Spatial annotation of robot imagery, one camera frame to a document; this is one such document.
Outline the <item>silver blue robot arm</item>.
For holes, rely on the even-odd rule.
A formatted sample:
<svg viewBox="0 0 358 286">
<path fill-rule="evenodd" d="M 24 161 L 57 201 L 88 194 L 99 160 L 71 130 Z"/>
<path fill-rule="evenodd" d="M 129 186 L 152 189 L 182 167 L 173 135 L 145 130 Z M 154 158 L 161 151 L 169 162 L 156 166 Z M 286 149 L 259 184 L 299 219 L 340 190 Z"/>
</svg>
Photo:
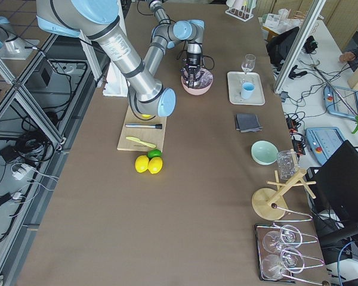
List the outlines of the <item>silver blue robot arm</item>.
<svg viewBox="0 0 358 286">
<path fill-rule="evenodd" d="M 84 34 L 102 47 L 134 90 L 129 96 L 131 108 L 140 114 L 167 117 L 174 111 L 176 95 L 154 75 L 166 49 L 187 42 L 182 77 L 190 83 L 200 80 L 205 24 L 202 20 L 173 23 L 162 1 L 149 1 L 148 5 L 159 24 L 145 58 L 139 56 L 121 29 L 116 1 L 37 1 L 36 11 L 42 30 L 73 38 Z"/>
</svg>

